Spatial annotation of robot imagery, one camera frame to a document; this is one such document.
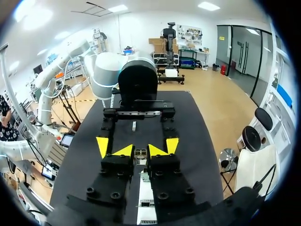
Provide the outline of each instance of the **ceiling light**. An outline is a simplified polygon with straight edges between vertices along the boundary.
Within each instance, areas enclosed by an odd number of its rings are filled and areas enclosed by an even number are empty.
[[[199,4],[198,7],[209,10],[209,11],[215,11],[215,10],[220,9],[220,7],[218,7],[212,3],[206,2],[206,1]]]
[[[62,32],[55,36],[55,39],[64,39],[70,35],[70,32]]]
[[[246,28],[246,29],[252,34],[260,35],[259,33],[257,33],[257,31],[255,31],[253,29],[249,29],[249,28]]]
[[[24,29],[33,30],[45,25],[52,17],[52,12],[47,9],[36,8],[24,19]]]
[[[18,66],[19,66],[19,61],[16,61],[16,62],[14,62],[10,67],[9,67],[9,70],[10,71],[13,71],[13,70],[15,70]]]
[[[43,53],[45,53],[46,51],[47,51],[48,49],[46,48],[46,49],[43,49],[43,50],[41,50],[38,54],[37,54],[37,56],[38,55],[42,55]]]
[[[108,10],[113,13],[116,13],[119,11],[127,10],[127,7],[125,5],[120,5],[120,6],[115,6],[115,7],[109,8]]]
[[[269,50],[268,48],[266,47],[263,47],[266,51],[270,52],[271,53],[271,50]]]
[[[25,16],[30,13],[35,3],[35,0],[23,0],[14,12],[15,20],[17,22],[20,22]]]

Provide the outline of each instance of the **black seat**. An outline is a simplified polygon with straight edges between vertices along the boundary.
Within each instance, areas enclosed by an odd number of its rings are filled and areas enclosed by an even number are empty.
[[[246,147],[251,152],[256,152],[260,149],[261,139],[259,133],[252,126],[244,127],[242,135]]]
[[[270,115],[262,108],[258,107],[255,111],[255,117],[258,119],[258,121],[263,125],[263,127],[270,131],[273,127],[273,121]],[[261,147],[261,138],[259,133],[252,127],[252,126],[246,126],[243,129],[243,140],[246,145],[246,147],[251,152],[256,152]]]
[[[273,121],[271,116],[262,108],[257,108],[255,111],[255,117],[263,125],[263,127],[270,131],[273,127]]]

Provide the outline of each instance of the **white box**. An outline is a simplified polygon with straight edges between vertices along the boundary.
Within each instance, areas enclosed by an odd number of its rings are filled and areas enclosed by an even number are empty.
[[[77,97],[83,91],[82,88],[81,88],[81,84],[77,84],[77,85],[71,87],[71,89],[72,89],[73,92],[71,92],[71,90],[68,90],[68,97],[69,98]]]
[[[89,83],[88,83],[88,80],[87,80],[87,79],[84,80],[84,81],[81,83],[82,89],[86,88],[88,85],[89,85]]]
[[[178,77],[178,71],[176,69],[165,69],[165,76],[168,78]]]

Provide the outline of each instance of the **black mat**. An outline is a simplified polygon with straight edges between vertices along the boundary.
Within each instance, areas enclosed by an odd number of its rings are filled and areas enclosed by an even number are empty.
[[[157,99],[172,101],[175,109],[175,127],[180,134],[176,155],[181,159],[181,170],[196,191],[196,202],[209,201],[212,205],[223,200],[222,183],[218,162],[209,132],[194,99],[185,91],[160,91]],[[115,98],[118,105],[120,96]],[[60,167],[55,180],[50,205],[56,207],[72,194],[86,197],[86,188],[92,184],[101,167],[101,157],[96,142],[103,119],[103,105],[96,101],[80,129]],[[136,132],[132,132],[131,121],[118,121],[114,134],[113,151],[129,144],[146,148],[153,144],[163,149],[163,134],[159,117],[137,121]],[[124,223],[136,224],[139,198],[139,172],[143,166],[135,166]]]

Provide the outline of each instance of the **office chair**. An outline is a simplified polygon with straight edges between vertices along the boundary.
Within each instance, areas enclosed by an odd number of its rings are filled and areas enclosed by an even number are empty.
[[[273,127],[273,121],[270,115],[262,108],[257,108],[255,111],[255,117],[263,125],[263,127],[270,131]],[[261,138],[259,133],[252,126],[246,126],[243,129],[242,137],[245,146],[251,152],[256,152],[261,147]]]
[[[275,145],[269,145],[259,151],[243,149],[240,152],[235,191],[247,186],[258,189],[260,196],[270,194],[280,177],[280,162]]]

